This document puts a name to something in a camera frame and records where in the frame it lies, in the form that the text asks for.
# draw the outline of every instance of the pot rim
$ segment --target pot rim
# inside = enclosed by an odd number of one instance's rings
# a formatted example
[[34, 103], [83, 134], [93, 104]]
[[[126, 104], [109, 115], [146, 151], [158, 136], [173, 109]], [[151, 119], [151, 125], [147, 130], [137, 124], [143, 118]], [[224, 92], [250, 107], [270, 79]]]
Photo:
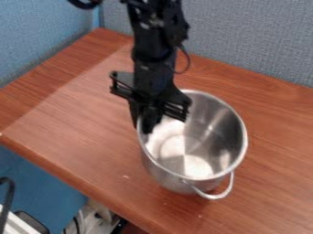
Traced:
[[238, 154], [238, 157], [236, 158], [234, 162], [232, 163], [232, 165], [228, 167], [228, 169], [225, 169], [224, 171], [218, 172], [217, 174], [214, 175], [209, 175], [206, 178], [194, 178], [192, 176], [185, 176], [185, 175], [181, 175], [176, 172], [173, 172], [171, 170], [169, 170], [165, 166], [162, 166], [155, 158], [153, 157], [153, 155], [150, 154], [149, 150], [147, 150], [147, 147], [145, 146], [145, 143], [143, 143], [143, 133], [142, 133], [142, 118], [141, 116], [138, 117], [138, 121], [137, 121], [137, 136], [138, 136], [138, 140], [139, 140], [139, 143], [141, 143], [141, 148], [145, 152], [145, 155], [146, 157], [150, 159], [150, 161], [161, 168], [165, 170], [165, 172], [167, 172], [170, 175], [173, 176], [177, 176], [180, 177], [181, 179], [185, 179], [185, 180], [190, 180], [190, 181], [208, 181], [208, 180], [212, 180], [212, 179], [217, 179], [217, 178], [221, 178], [224, 176], [226, 176], [229, 173], [232, 173], [236, 168], [238, 167], [238, 165], [241, 164], [244, 158], [245, 158], [245, 154], [246, 154], [246, 151], [248, 151], [248, 148], [249, 148], [249, 135], [248, 135], [248, 129], [246, 129], [246, 125], [238, 115], [238, 113], [236, 112], [234, 108], [221, 99], [218, 98], [217, 96], [204, 92], [204, 91], [200, 91], [200, 90], [181, 90], [184, 93], [197, 93], [197, 94], [201, 94], [206, 97], [209, 97], [210, 99], [214, 99], [217, 102], [220, 102], [222, 105], [225, 105], [225, 107], [228, 107], [230, 109], [230, 111], [234, 113], [234, 116], [236, 118], [238, 119], [240, 121], [240, 125], [241, 125], [241, 128], [242, 128], [242, 147], [241, 147], [241, 151], [240, 151], [240, 154]]

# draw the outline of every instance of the metal pot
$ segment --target metal pot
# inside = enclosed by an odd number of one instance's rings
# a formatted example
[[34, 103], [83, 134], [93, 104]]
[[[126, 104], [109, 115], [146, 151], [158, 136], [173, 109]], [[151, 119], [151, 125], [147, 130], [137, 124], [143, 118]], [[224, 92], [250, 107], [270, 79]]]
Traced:
[[[236, 168], [248, 151], [246, 127], [221, 99], [197, 90], [184, 93], [193, 100], [186, 122], [165, 116], [153, 133], [143, 134], [138, 119], [143, 164], [165, 188], [221, 199], [232, 192]], [[218, 195], [208, 194], [226, 176], [230, 176], [226, 190]]]

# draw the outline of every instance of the wooden tabletop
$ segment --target wooden tabletop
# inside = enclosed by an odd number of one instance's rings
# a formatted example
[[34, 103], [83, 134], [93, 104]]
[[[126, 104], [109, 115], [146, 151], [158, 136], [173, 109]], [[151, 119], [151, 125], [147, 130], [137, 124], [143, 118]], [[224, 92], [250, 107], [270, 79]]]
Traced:
[[313, 233], [313, 90], [193, 55], [177, 84], [233, 105], [249, 152], [228, 198], [176, 194], [145, 170], [127, 102], [109, 93], [131, 43], [97, 29], [0, 90], [2, 144], [149, 233]]

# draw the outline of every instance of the pot handle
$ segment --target pot handle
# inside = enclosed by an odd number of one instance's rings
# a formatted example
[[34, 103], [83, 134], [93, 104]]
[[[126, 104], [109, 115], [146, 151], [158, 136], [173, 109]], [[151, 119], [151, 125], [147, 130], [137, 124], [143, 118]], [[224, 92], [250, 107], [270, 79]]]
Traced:
[[200, 195], [202, 198], [205, 198], [208, 200], [218, 200], [218, 199], [226, 198], [229, 196], [229, 194], [233, 190], [234, 180], [236, 180], [236, 172], [233, 171], [230, 174], [230, 184], [229, 184], [228, 188], [225, 189], [225, 191], [217, 195], [206, 194], [198, 187], [196, 187], [190, 184], [189, 184], [189, 186], [193, 188], [197, 195]]

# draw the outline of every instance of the blue wall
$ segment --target blue wall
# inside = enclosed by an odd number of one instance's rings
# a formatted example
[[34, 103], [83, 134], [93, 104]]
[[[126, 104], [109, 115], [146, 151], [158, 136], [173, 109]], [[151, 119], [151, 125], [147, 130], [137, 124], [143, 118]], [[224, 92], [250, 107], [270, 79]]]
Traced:
[[0, 1], [0, 87], [93, 28], [93, 12], [66, 0]]
[[[189, 51], [313, 87], [312, 0], [182, 0]], [[130, 33], [125, 5], [103, 4], [103, 26]]]
[[[0, 87], [51, 57], [98, 24], [98, 11], [66, 0], [0, 1]], [[62, 233], [87, 197], [0, 146], [0, 176], [16, 182], [12, 211], [24, 210]], [[0, 186], [0, 203], [4, 187]]]

